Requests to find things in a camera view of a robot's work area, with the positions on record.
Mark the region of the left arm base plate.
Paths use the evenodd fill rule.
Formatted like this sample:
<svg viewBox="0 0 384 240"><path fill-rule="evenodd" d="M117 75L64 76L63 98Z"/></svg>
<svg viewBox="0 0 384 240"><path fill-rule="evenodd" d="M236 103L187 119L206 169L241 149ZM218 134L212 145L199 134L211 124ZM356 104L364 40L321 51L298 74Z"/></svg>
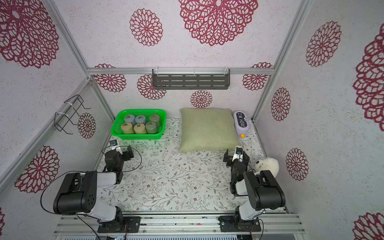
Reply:
<svg viewBox="0 0 384 240"><path fill-rule="evenodd" d="M138 233L141 217L123 217L110 222L99 223L97 233Z"/></svg>

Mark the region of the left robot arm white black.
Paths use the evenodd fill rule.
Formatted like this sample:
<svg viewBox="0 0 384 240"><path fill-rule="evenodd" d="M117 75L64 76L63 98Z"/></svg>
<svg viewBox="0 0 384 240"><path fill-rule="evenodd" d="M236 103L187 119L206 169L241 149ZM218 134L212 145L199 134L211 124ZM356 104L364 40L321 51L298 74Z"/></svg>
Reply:
<svg viewBox="0 0 384 240"><path fill-rule="evenodd" d="M83 214L97 219L102 227L120 227L124 217L119 207L110 206L97 197L99 187L118 185L124 176L124 163L134 157L131 146L111 144L104 153L102 172L88 171L66 174L53 203L54 213L60 215Z"/></svg>

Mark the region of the blue-grey tea canister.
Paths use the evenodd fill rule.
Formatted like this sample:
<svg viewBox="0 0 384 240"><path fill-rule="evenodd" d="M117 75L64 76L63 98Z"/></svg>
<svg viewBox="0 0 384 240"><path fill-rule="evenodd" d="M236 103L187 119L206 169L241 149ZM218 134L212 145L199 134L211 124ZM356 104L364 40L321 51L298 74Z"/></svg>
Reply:
<svg viewBox="0 0 384 240"><path fill-rule="evenodd" d="M138 116L135 117L135 122L136 122L136 124L144 124L144 125L146 125L147 118L144 115L138 115Z"/></svg>
<svg viewBox="0 0 384 240"><path fill-rule="evenodd" d="M125 123L131 123L133 126L136 125L136 116L135 115L132 115L132 114L129 114L129 115L126 115L124 117L124 121Z"/></svg>

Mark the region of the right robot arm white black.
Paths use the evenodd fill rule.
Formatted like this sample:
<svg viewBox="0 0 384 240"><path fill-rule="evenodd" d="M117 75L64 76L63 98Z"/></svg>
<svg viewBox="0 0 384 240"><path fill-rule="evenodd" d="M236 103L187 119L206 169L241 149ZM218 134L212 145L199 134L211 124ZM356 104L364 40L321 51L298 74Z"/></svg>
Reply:
<svg viewBox="0 0 384 240"><path fill-rule="evenodd" d="M231 168L230 191L236 197L248 197L238 206L233 217L227 220L237 227L255 223L265 209L285 206L286 198L276 180L280 166L276 159L264 158L251 167L250 157L241 147L234 154L224 154L223 162Z"/></svg>

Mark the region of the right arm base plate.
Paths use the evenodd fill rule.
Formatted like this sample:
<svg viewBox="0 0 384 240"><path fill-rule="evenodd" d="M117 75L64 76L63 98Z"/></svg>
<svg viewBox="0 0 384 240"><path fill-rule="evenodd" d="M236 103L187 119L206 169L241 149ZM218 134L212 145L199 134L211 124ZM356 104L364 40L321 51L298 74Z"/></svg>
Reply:
<svg viewBox="0 0 384 240"><path fill-rule="evenodd" d="M220 216L218 217L220 222L221 232L261 232L262 227L259 219L244 221L240 217L235 216Z"/></svg>

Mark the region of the green plastic perforated basket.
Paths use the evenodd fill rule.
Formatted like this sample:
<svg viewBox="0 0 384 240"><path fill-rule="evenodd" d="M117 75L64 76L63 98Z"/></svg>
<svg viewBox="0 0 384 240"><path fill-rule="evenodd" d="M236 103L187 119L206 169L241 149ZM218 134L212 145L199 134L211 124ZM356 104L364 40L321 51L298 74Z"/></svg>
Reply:
<svg viewBox="0 0 384 240"><path fill-rule="evenodd" d="M124 134L121 126L125 122L124 118L127 115L139 116L143 115L149 120L149 117L153 114L160 116L161 126L158 128L157 134ZM127 109L119 112L111 127L111 134L121 140L159 140L165 131L167 113L161 109Z"/></svg>

